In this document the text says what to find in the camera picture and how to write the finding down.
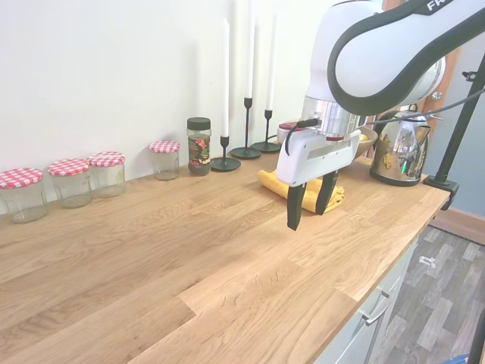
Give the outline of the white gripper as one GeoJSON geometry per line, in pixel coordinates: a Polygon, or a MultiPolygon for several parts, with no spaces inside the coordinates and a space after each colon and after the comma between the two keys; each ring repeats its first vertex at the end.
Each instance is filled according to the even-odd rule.
{"type": "Polygon", "coordinates": [[[296,231],[302,214],[306,184],[323,177],[315,204],[315,213],[323,215],[333,194],[338,170],[350,165],[356,155],[360,130],[347,134],[343,140],[328,142],[325,135],[315,129],[293,133],[280,150],[276,176],[289,186],[287,193],[287,226],[296,231]]]}

